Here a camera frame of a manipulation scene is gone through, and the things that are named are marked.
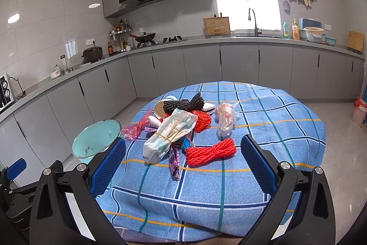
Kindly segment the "pink plastic wrapper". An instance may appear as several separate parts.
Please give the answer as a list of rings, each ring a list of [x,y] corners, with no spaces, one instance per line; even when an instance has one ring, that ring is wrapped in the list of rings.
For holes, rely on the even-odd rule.
[[[140,121],[136,124],[130,124],[121,129],[121,135],[125,140],[134,141],[141,131],[149,124],[149,116],[153,115],[153,110],[148,109]]]

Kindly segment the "purple wrapper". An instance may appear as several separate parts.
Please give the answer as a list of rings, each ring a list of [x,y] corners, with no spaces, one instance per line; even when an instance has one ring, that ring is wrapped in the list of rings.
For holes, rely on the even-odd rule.
[[[187,149],[193,147],[188,135],[182,137],[177,143],[171,144],[169,148],[169,170],[174,180],[180,180],[180,152],[186,153]]]

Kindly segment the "clear plastic bag pink contents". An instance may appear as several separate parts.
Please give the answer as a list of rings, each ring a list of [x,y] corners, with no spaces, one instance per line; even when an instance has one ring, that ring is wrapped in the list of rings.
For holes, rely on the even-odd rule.
[[[239,118],[239,112],[237,108],[239,103],[220,103],[215,110],[215,118],[217,120],[217,135],[220,139],[230,137],[237,118]]]

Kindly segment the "red mesh bag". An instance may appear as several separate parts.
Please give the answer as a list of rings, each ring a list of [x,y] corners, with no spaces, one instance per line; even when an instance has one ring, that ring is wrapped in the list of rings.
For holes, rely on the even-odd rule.
[[[190,129],[196,133],[200,133],[208,129],[211,125],[211,116],[203,111],[194,110],[190,112],[192,124]]]

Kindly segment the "white blue paper cup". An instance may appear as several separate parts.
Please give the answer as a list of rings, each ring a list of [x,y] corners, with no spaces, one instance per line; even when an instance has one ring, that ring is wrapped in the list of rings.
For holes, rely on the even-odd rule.
[[[166,96],[164,99],[159,100],[154,106],[154,114],[156,118],[163,119],[165,118],[165,111],[164,111],[164,102],[165,101],[177,101],[175,96],[169,95]]]

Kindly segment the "white patterned plastic bag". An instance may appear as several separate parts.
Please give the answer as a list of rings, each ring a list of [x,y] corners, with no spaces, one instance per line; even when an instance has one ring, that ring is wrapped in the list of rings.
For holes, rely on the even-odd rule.
[[[158,130],[144,143],[142,158],[147,164],[160,162],[170,146],[193,131],[198,116],[175,108],[173,113],[163,120]]]

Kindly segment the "white sponge block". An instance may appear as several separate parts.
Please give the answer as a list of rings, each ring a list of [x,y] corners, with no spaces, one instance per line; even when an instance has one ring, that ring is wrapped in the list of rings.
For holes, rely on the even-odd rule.
[[[215,104],[213,103],[206,103],[204,102],[204,105],[202,107],[202,111],[208,114],[213,114],[215,112]]]

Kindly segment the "grey lower cabinets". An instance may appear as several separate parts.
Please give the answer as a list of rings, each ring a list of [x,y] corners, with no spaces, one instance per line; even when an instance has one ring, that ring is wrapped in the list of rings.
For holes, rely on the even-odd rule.
[[[54,160],[72,155],[87,126],[110,119],[135,100],[209,82],[253,83],[302,100],[355,99],[364,56],[342,48],[291,41],[225,42],[143,48],[81,67],[44,85],[1,114],[1,165],[17,159],[37,180]]]

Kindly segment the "black rice cooker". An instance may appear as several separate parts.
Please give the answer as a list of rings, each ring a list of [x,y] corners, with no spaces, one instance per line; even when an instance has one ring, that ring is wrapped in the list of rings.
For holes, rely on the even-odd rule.
[[[83,64],[97,62],[103,57],[103,49],[99,46],[94,45],[85,49],[81,57],[83,58]]]

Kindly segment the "spice rack with bottles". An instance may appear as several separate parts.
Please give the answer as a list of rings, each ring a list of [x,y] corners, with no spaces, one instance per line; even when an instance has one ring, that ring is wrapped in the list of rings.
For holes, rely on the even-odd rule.
[[[108,54],[113,56],[121,52],[127,52],[132,49],[129,41],[132,28],[127,18],[120,19],[116,26],[109,32],[108,37]]]

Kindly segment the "small wooden board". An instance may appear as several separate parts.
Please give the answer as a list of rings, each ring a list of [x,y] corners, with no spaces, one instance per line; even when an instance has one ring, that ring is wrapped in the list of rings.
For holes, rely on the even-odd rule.
[[[357,31],[348,31],[347,47],[359,52],[363,52],[364,34]]]

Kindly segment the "blue dish rack box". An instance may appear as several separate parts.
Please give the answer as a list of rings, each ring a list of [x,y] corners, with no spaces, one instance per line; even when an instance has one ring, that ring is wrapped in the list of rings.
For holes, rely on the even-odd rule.
[[[300,39],[308,42],[321,43],[324,29],[321,22],[314,19],[300,18]]]

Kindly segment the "green detergent bottle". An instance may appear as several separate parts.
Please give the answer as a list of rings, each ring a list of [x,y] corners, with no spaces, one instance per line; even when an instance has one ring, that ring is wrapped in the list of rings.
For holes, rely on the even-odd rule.
[[[283,34],[285,39],[289,38],[288,24],[286,21],[283,22]]]

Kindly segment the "yellow detergent bottle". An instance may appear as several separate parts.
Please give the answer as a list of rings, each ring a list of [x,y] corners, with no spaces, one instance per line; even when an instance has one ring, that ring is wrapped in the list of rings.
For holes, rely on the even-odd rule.
[[[292,23],[292,39],[300,40],[300,30],[296,19],[294,19]]]

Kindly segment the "black wok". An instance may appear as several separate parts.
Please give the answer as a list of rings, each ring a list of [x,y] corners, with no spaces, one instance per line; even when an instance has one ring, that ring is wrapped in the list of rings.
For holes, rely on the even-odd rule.
[[[143,35],[134,35],[134,34],[130,34],[130,37],[132,37],[133,39],[135,39],[137,41],[137,43],[148,43],[151,42],[154,37],[156,36],[155,33],[143,33]]]

